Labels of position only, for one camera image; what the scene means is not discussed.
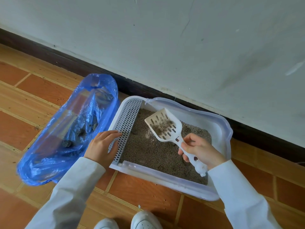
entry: white sneaker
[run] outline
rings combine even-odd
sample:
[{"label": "white sneaker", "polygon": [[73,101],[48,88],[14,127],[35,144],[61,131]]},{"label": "white sneaker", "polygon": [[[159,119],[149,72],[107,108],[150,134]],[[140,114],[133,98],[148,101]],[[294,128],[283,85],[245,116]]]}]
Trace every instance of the white sneaker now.
[{"label": "white sneaker", "polygon": [[132,218],[131,229],[162,229],[161,223],[151,212],[140,211]]},{"label": "white sneaker", "polygon": [[119,229],[119,226],[117,225],[116,221],[113,219],[105,218],[101,221],[99,221],[94,229]]}]

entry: white long-sleeved shirt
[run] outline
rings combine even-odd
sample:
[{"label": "white long-sleeved shirt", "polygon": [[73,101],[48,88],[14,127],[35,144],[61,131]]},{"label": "white long-sleeved shirt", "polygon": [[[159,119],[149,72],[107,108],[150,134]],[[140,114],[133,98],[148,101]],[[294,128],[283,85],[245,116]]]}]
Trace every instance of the white long-sleeved shirt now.
[{"label": "white long-sleeved shirt", "polygon": [[[25,229],[76,229],[86,201],[104,173],[105,169],[98,163],[79,158]],[[208,173],[234,229],[281,229],[265,198],[257,193],[231,160]]]}]

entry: hand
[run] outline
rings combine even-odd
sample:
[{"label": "hand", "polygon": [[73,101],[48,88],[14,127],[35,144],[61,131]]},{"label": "hand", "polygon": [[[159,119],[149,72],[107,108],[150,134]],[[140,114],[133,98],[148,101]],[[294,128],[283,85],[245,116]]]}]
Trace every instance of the hand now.
[{"label": "hand", "polygon": [[121,132],[117,130],[100,132],[96,137],[90,142],[84,158],[88,158],[99,163],[105,169],[110,166],[112,163],[117,150],[118,150],[118,141],[116,140],[108,153],[109,146],[111,142],[120,137]]},{"label": "hand", "polygon": [[[188,153],[194,154],[202,163],[208,166],[208,170],[226,162],[225,157],[218,152],[207,140],[193,133],[188,134],[184,138],[181,147]],[[186,162],[189,158],[179,149],[179,155],[183,156]]]}]

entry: baseboard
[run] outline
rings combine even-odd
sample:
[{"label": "baseboard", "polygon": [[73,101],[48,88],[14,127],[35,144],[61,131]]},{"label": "baseboard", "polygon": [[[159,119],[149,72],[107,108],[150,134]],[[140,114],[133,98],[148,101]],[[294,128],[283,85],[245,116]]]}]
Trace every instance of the baseboard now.
[{"label": "baseboard", "polygon": [[[174,100],[189,108],[208,111],[204,108],[178,99],[174,96],[160,92],[141,83],[127,79],[98,66],[82,61],[55,49],[31,41],[27,38],[0,29],[0,44],[9,46],[26,54],[62,67],[68,71],[86,76],[90,73],[110,74],[116,80],[120,92],[130,96],[143,96],[145,98],[164,97]],[[290,160],[292,162],[305,162],[305,148],[285,141],[273,135],[254,129],[235,120],[226,118],[233,129],[233,138],[253,145],[259,149]]]}]

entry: wall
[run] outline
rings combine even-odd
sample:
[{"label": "wall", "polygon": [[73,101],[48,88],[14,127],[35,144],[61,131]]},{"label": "wall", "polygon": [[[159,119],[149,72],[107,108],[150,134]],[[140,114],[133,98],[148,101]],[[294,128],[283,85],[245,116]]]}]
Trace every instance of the wall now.
[{"label": "wall", "polygon": [[1,0],[0,27],[305,147],[305,0]]}]

